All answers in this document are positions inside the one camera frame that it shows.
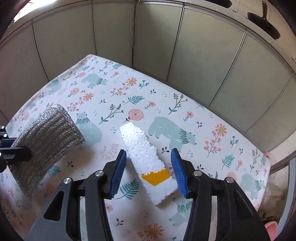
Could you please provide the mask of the white foam block yellow patch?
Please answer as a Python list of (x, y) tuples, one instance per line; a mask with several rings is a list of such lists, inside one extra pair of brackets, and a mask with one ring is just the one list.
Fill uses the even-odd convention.
[(120, 127), (121, 137), (132, 164), (142, 181), (151, 202), (160, 204), (177, 190), (177, 181), (170, 175), (151, 145), (145, 132), (133, 123)]

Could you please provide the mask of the silver mesh scouring cloth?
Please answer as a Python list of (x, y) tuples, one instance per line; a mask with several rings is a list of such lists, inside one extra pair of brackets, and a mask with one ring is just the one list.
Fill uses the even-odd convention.
[(67, 152), (85, 142), (74, 121), (59, 104), (50, 105), (28, 125), (13, 142), (13, 148), (25, 147), (32, 154), (21, 157), (9, 169), (27, 199), (32, 200), (39, 182)]

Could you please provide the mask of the green kitchen cabinets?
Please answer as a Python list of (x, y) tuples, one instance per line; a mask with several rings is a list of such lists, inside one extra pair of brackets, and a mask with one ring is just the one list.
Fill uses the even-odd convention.
[(205, 104), (260, 149), (295, 150), (295, 63), (245, 16), (207, 1), (54, 1), (1, 34), (1, 118), (88, 54)]

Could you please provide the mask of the floral bear tablecloth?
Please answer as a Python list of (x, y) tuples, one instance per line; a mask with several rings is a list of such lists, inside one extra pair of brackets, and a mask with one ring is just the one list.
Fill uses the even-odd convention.
[(192, 201), (171, 191), (177, 185), (172, 149), (209, 177), (232, 177), (260, 207), (270, 169), (266, 156), (224, 120), (154, 78), (88, 55), (30, 94), (8, 135), (17, 137), (52, 104), (67, 110), (85, 143), (49, 168), (31, 200), (10, 170), (1, 173), (1, 207), (21, 237), (63, 178), (87, 178), (121, 149), (128, 154), (125, 172), (106, 202), (115, 240), (184, 237)]

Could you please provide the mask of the pink plastic bucket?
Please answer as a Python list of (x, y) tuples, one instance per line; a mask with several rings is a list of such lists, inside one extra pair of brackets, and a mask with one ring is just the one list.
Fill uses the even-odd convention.
[(269, 238), (271, 241), (274, 241), (277, 237), (277, 231), (278, 231), (278, 223), (276, 221), (270, 221), (266, 223), (265, 225), (266, 231), (269, 234)]

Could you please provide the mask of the metal shelf rack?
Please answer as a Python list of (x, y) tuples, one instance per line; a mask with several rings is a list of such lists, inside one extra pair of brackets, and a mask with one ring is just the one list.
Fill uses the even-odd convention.
[(288, 185), (285, 207), (278, 224), (277, 235), (283, 233), (284, 228), (292, 220), (295, 214), (295, 151), (271, 166), (270, 175), (277, 173), (288, 166)]

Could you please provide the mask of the black frying pan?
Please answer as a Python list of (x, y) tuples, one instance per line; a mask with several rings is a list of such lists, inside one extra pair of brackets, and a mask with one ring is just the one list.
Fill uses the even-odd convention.
[(274, 40), (280, 38), (279, 31), (267, 20), (267, 10), (268, 6), (265, 1), (262, 1), (262, 16), (256, 15), (254, 13), (247, 13), (248, 20), (261, 28), (264, 32), (270, 35)]

